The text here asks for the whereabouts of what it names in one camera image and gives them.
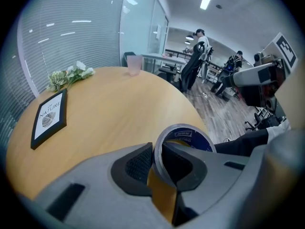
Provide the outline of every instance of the picture frame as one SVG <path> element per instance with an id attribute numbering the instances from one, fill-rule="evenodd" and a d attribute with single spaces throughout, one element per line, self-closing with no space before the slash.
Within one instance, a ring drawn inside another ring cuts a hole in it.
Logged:
<path id="1" fill-rule="evenodd" d="M 67 125 L 67 89 L 45 100 L 38 107 L 30 147 L 35 150 Z"/>

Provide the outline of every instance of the black frame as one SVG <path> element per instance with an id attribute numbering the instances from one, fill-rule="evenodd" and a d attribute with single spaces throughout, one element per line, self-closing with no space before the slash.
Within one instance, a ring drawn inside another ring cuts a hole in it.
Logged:
<path id="1" fill-rule="evenodd" d="M 39 137 L 35 139 L 36 125 L 41 107 L 45 105 L 49 100 L 51 100 L 52 98 L 56 97 L 61 93 L 62 93 L 62 98 L 61 98 L 61 106 L 59 113 L 59 122 L 55 123 L 53 126 L 51 126 L 48 130 L 46 130 L 44 133 L 42 133 Z M 67 89 L 63 89 L 58 93 L 54 94 L 52 97 L 49 97 L 47 100 L 45 100 L 39 105 L 32 130 L 32 137 L 30 141 L 31 149 L 35 150 L 44 141 L 49 139 L 51 136 L 53 136 L 55 133 L 57 133 L 59 130 L 63 129 L 67 125 L 67 97 L 68 97 L 68 91 Z"/>

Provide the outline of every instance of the round table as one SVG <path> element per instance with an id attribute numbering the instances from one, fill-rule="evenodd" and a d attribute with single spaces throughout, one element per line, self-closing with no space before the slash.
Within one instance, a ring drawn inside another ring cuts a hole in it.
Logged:
<path id="1" fill-rule="evenodd" d="M 6 171 L 13 188 L 30 199 L 81 161 L 137 144 L 156 142 L 168 126 L 206 127 L 188 99 L 151 73 L 129 76 L 127 68 L 103 67 L 68 90 L 67 126 L 32 150 L 31 133 L 45 91 L 24 111 L 10 138 Z M 170 221 L 175 191 L 151 171 L 148 186 L 157 208 Z"/>

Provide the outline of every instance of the packing tape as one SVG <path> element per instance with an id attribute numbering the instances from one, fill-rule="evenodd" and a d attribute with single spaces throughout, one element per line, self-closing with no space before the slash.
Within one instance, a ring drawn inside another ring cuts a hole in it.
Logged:
<path id="1" fill-rule="evenodd" d="M 195 126 L 175 124 L 162 131 L 153 150 L 152 168 L 160 179 L 172 187 L 175 187 L 175 184 L 172 182 L 162 162 L 162 144 L 164 142 L 179 143 L 190 148 L 216 153 L 215 146 L 207 134 Z"/>

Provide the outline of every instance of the plastic cup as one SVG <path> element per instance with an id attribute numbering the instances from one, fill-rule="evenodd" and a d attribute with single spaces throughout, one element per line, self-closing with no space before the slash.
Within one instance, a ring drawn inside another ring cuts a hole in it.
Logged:
<path id="1" fill-rule="evenodd" d="M 128 73 L 131 76 L 138 75 L 140 73 L 142 67 L 142 59 L 141 55 L 129 55 L 127 56 L 127 66 Z"/>

